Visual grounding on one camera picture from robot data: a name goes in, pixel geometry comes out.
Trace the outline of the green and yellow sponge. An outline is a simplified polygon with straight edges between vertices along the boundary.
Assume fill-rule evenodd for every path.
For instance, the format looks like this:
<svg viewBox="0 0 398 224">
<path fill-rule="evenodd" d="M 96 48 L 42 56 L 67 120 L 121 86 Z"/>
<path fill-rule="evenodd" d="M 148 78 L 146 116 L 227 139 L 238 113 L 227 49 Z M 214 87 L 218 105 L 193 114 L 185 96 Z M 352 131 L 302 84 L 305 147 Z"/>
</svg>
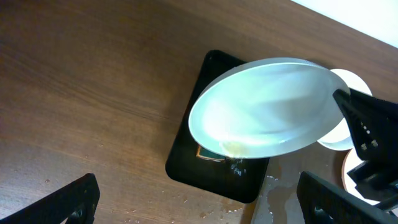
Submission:
<svg viewBox="0 0 398 224">
<path fill-rule="evenodd" d="M 204 160 L 208 160 L 208 161 L 216 161 L 216 162 L 221 162 L 226 159 L 225 156 L 211 152 L 211 151 L 203 148 L 200 145 L 198 146 L 196 156 L 200 159 L 204 159 Z"/>
</svg>

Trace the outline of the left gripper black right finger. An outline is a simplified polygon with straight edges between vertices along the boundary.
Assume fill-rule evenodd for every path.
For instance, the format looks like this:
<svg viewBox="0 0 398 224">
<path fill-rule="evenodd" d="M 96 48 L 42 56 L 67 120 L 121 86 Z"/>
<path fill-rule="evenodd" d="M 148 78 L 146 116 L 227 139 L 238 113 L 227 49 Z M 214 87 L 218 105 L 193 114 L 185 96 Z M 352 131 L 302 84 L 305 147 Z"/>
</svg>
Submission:
<svg viewBox="0 0 398 224">
<path fill-rule="evenodd" d="M 397 217 L 311 172 L 301 173 L 297 197 L 305 223 L 397 224 Z"/>
</svg>

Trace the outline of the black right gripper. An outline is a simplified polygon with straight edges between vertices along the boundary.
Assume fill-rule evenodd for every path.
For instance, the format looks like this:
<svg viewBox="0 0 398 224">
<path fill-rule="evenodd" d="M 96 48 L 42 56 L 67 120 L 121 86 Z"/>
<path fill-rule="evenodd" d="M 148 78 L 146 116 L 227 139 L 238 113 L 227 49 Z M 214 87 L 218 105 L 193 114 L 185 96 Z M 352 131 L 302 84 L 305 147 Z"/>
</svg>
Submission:
<svg viewBox="0 0 398 224">
<path fill-rule="evenodd" d="M 348 172 L 355 189 L 377 208 L 397 208 L 397 103 L 354 89 L 333 93 L 348 124 L 358 157 L 363 161 Z"/>
</svg>

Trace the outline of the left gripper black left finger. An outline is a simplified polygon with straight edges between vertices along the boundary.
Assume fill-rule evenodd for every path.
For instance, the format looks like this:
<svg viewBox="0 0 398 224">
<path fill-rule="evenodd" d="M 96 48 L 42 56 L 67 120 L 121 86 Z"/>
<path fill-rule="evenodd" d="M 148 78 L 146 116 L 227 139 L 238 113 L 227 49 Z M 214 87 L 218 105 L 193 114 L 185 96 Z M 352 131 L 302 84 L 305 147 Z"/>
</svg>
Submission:
<svg viewBox="0 0 398 224">
<path fill-rule="evenodd" d="M 94 174 L 87 173 L 22 210 L 1 219 L 1 224 L 92 224 L 100 199 Z"/>
</svg>

